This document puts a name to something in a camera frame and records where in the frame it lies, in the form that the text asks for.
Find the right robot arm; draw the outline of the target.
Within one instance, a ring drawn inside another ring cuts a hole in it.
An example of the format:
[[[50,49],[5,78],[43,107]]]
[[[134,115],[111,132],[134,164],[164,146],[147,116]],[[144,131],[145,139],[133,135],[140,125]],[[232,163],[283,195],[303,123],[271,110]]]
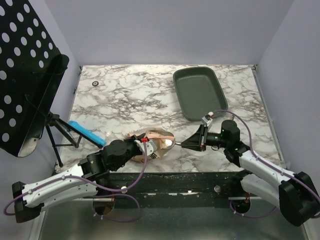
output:
[[[280,210],[292,225],[299,227],[320,216],[320,196],[308,174],[294,173],[258,155],[240,139],[240,129],[233,120],[221,124],[220,133],[209,132],[202,124],[180,143],[185,149],[202,152],[207,147],[222,148],[226,159],[242,168],[245,175],[230,183],[230,191],[241,196],[256,195]]]

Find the silver metal scoop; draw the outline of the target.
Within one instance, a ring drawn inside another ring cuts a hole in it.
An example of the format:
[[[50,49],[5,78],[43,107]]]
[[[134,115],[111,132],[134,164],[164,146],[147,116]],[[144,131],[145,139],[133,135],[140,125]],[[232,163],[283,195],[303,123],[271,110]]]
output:
[[[160,147],[163,150],[170,150],[174,146],[181,146],[182,144],[177,141],[175,135],[169,131],[159,132]]]

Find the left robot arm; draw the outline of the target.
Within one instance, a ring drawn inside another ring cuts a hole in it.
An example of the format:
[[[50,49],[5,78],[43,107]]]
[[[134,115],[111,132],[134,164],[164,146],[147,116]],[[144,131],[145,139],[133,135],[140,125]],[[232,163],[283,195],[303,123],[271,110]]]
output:
[[[136,156],[148,160],[157,146],[142,135],[133,135],[125,140],[114,140],[102,150],[89,154],[69,169],[44,180],[24,184],[20,181],[12,185],[13,200],[17,223],[25,223],[37,218],[41,212],[61,203],[78,198],[119,198],[129,197],[132,189],[142,178],[126,187],[113,187],[108,179],[110,172],[115,172]]]

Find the pink cat litter bag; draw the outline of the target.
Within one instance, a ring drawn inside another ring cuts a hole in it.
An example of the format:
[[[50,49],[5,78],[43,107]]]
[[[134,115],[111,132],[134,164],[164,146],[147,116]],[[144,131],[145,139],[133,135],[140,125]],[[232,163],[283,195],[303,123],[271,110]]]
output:
[[[128,139],[135,135],[136,137],[142,135],[147,139],[147,160],[161,158],[165,155],[176,143],[176,137],[173,133],[164,130],[161,127],[147,127],[131,133],[128,133],[124,138]]]

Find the dark grey litter tray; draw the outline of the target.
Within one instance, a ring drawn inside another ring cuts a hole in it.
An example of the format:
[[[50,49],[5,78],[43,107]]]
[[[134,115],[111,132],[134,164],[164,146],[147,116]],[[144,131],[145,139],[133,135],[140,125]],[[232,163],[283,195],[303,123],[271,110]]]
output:
[[[191,122],[217,110],[229,108],[227,99],[215,72],[206,66],[177,70],[173,83],[183,116]]]

